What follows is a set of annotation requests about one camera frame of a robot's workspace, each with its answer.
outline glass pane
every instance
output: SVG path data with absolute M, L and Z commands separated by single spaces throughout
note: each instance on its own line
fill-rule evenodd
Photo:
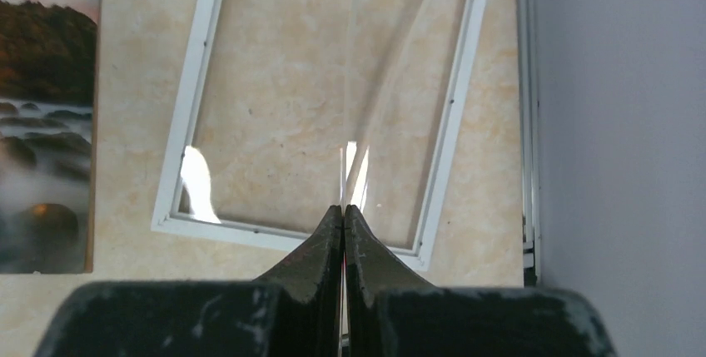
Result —
M 464 3 L 360 0 L 347 192 L 387 245 L 413 246 Z
M 349 5 L 222 1 L 191 151 L 219 219 L 311 232 L 339 204 Z M 179 210 L 208 217 L 193 176 Z

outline painting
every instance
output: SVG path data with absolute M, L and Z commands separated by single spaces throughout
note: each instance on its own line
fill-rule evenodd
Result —
M 0 274 L 90 270 L 100 0 L 0 0 Z

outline misty water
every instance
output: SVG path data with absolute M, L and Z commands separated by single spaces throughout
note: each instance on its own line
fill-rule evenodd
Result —
M 43 267 L 42 272 L 82 272 L 91 200 L 88 180 L 91 153 L 76 153 L 71 147 L 52 148 L 42 147 L 41 144 L 37 147 L 36 142 L 32 143 L 32 138 L 36 141 L 42 136 L 75 134 L 90 144 L 92 107 L 0 98 L 0 105 L 3 103 L 14 105 L 17 113 L 0 112 L 0 140 L 16 137 L 26 142 L 35 154 L 36 165 L 27 167 L 18 164 L 12 156 L 0 150 L 0 273 L 27 272 L 28 267 L 35 266 L 27 262 L 42 253 L 45 260 L 51 261 L 38 265 Z M 76 114 L 72 117 L 67 112 Z M 15 118 L 3 120 L 4 117 Z M 24 119 L 36 120 L 34 123 L 28 121 L 30 125 L 23 125 Z M 38 125 L 38 120 L 44 120 L 46 124 Z M 78 178 L 75 174 L 67 174 L 76 172 L 81 173 Z M 17 218 L 37 205 L 46 204 L 65 206 L 76 214 L 78 220 L 78 240 L 63 246 L 59 252 L 52 251 L 51 257 L 47 257 L 44 245 L 22 236 L 26 230 L 22 226 L 26 223 Z

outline landscape picture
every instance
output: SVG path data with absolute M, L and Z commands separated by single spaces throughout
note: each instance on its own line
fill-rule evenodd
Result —
M 100 0 L 0 0 L 0 274 L 87 267 Z

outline gray wall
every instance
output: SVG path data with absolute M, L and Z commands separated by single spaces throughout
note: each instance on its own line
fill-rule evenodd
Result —
M 706 355 L 706 0 L 536 0 L 544 285 Z

